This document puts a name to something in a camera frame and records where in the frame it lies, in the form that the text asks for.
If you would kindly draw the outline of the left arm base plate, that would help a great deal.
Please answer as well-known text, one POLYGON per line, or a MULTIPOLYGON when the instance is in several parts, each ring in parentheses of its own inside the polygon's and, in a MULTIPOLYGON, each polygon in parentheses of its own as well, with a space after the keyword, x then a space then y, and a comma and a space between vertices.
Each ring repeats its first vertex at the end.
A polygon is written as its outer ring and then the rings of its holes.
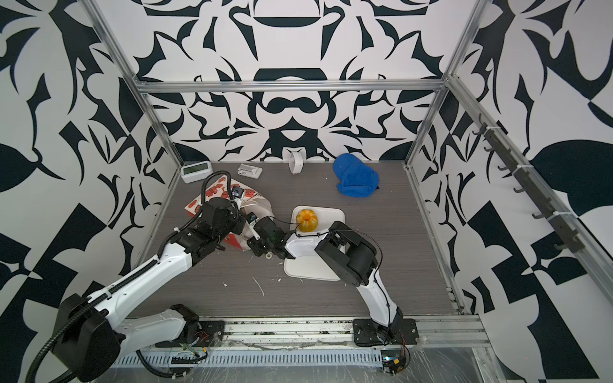
POLYGON ((180 335, 171 341, 158 342, 157 348, 172 348, 190 345, 195 348, 212 346, 223 339, 225 321, 205 320, 189 321, 180 335))

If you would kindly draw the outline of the yellow fake bread bun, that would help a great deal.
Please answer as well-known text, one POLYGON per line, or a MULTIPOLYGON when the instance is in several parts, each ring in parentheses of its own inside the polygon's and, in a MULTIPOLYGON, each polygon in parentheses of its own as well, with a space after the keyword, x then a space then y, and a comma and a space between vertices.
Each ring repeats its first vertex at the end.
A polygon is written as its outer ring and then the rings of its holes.
POLYGON ((314 210, 303 209, 298 212, 295 219, 297 230, 303 233, 314 232, 319 226, 319 218, 314 210))

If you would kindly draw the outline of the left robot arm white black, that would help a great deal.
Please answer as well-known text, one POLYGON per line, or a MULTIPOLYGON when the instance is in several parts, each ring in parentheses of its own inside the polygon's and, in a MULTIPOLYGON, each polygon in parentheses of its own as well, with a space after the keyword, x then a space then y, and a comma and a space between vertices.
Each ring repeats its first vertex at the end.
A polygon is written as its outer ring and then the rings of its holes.
POLYGON ((167 282, 220 248, 230 233, 245 225, 240 198, 215 197, 182 228, 167 236, 157 254, 127 276, 83 298, 62 302, 54 328, 52 352, 69 378, 88 382, 100 377, 126 354, 160 342, 193 342, 199 330, 194 311, 177 304, 140 319, 129 315, 167 282))

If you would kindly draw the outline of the red white paper bag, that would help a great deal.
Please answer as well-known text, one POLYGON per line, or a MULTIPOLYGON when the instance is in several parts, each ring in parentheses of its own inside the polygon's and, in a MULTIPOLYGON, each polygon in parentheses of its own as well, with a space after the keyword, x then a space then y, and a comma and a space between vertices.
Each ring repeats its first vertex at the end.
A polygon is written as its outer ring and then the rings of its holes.
POLYGON ((275 216, 271 202, 254 188, 228 177, 228 174, 215 172, 205 180, 207 185, 185 206, 185 211, 193 217, 201 209, 203 201, 228 209, 231 222, 237 223, 239 230, 230 231, 223 241, 244 252, 249 251, 247 242, 255 237, 252 222, 275 216))

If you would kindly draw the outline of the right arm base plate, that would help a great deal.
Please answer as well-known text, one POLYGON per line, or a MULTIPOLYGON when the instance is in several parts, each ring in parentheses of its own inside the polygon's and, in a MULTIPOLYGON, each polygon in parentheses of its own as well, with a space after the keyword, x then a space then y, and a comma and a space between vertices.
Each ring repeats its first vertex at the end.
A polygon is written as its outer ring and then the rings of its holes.
POLYGON ((391 329, 371 319, 354 319, 352 330, 353 341, 359 347, 416 345, 419 338, 417 324, 413 319, 396 319, 391 329))

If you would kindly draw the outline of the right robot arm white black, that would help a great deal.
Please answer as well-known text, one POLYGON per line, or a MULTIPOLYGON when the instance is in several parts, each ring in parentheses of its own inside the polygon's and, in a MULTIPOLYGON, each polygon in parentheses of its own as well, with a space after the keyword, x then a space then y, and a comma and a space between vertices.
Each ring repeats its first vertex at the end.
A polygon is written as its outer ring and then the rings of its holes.
POLYGON ((298 260, 316 256, 344 283, 356 287, 368 307, 370 320, 389 334, 399 331, 402 310, 388 294, 379 269, 380 247, 341 221, 320 232, 284 231, 266 216, 250 225, 254 236, 247 245, 255 255, 273 254, 298 260))

